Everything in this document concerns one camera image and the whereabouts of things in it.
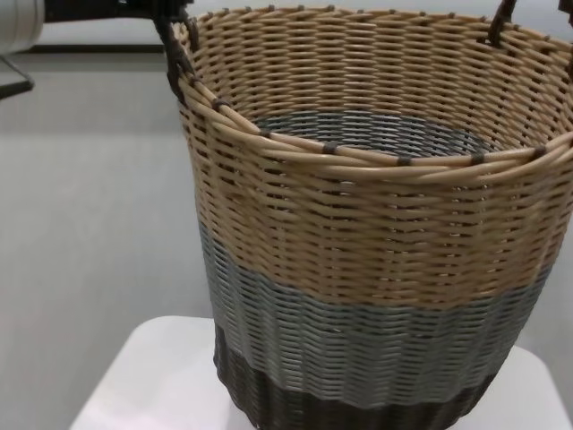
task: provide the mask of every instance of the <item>white table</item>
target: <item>white table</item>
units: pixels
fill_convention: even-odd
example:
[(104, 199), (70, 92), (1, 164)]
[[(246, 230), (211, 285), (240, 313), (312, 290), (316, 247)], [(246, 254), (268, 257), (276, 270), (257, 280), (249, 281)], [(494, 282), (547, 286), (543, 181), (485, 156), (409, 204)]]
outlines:
[[(253, 430), (212, 364), (213, 321), (164, 317), (144, 323), (72, 430)], [(490, 390), (452, 430), (572, 430), (552, 378), (513, 348)]]

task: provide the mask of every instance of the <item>basket base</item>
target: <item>basket base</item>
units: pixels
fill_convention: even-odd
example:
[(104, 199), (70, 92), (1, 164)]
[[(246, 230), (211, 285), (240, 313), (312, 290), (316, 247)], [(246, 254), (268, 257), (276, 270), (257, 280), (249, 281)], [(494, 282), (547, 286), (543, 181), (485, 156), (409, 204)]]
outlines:
[(216, 334), (218, 378), (259, 430), (445, 430), (474, 408), (495, 377), (488, 376), (480, 386), (465, 389), (444, 403), (359, 409), (277, 387), (227, 346), (218, 326)]

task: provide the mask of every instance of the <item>woven basket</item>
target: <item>woven basket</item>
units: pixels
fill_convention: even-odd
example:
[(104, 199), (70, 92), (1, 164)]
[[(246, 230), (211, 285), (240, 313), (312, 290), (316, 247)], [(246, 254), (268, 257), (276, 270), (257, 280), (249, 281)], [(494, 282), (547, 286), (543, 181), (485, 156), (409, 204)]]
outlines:
[(156, 23), (218, 376), (257, 428), (442, 430), (499, 371), (573, 202), (571, 47), (514, 3)]

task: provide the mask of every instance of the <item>white wall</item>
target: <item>white wall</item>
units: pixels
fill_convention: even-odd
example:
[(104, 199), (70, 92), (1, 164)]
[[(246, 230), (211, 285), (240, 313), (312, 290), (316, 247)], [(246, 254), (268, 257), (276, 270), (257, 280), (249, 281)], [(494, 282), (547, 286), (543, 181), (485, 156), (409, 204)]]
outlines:
[[(532, 2), (521, 1), (516, 21), (573, 35), (557, 0), (534, 2), (526, 16)], [(370, 6), (392, 3), (487, 14), (497, 2)], [(82, 27), (84, 41), (122, 39), (93, 25)], [(124, 43), (155, 41), (145, 23), (135, 24), (141, 33), (130, 25), (113, 27), (132, 34)], [(44, 41), (65, 38), (80, 41), (56, 30)], [(38, 86), (0, 103), (0, 429), (62, 430), (136, 325), (210, 308), (192, 174), (161, 56), (18, 61)], [(570, 267), (571, 235), (521, 343), (550, 365), (573, 413)]]

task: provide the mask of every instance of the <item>basket rim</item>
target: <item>basket rim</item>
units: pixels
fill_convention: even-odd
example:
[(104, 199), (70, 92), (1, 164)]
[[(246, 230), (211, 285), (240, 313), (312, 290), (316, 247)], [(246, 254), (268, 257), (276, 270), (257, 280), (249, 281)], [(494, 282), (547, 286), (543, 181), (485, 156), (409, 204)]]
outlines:
[[(484, 22), (492, 20), (485, 16), (460, 15), (455, 13), (425, 13), (388, 10), (352, 10), (334, 6), (326, 7), (281, 7), (269, 6), (252, 9), (223, 9), (216, 13), (205, 13), (192, 22), (182, 20), (174, 22), (172, 40), (181, 49), (187, 59), (192, 58), (192, 52), (186, 46), (190, 40), (190, 27), (198, 21), (214, 16), (227, 16), (230, 13), (345, 13), (345, 14), (401, 14), (405, 16), (443, 17), (468, 22)], [(553, 49), (571, 55), (571, 47), (567, 42), (553, 39), (539, 31), (522, 28), (513, 23), (506, 23), (504, 30), (523, 33), (553, 45)], [(358, 178), (379, 178), (398, 180), (408, 183), (435, 183), (469, 181), (487, 185), (505, 182), (539, 169), (556, 168), (558, 165), (573, 159), (573, 130), (563, 133), (550, 141), (524, 148), (510, 150), (484, 151), (479, 154), (445, 155), (432, 157), (405, 158), (382, 152), (336, 146), (332, 148), (325, 142), (294, 135), (275, 133), (260, 129), (251, 120), (234, 110), (218, 95), (214, 94), (199, 78), (191, 67), (181, 67), (178, 83), (183, 90), (184, 103), (182, 108), (193, 108), (209, 118), (214, 128), (222, 135), (234, 141), (251, 145), (264, 157), (272, 157), (285, 161), (308, 165), (309, 169), (319, 171), (327, 176)]]

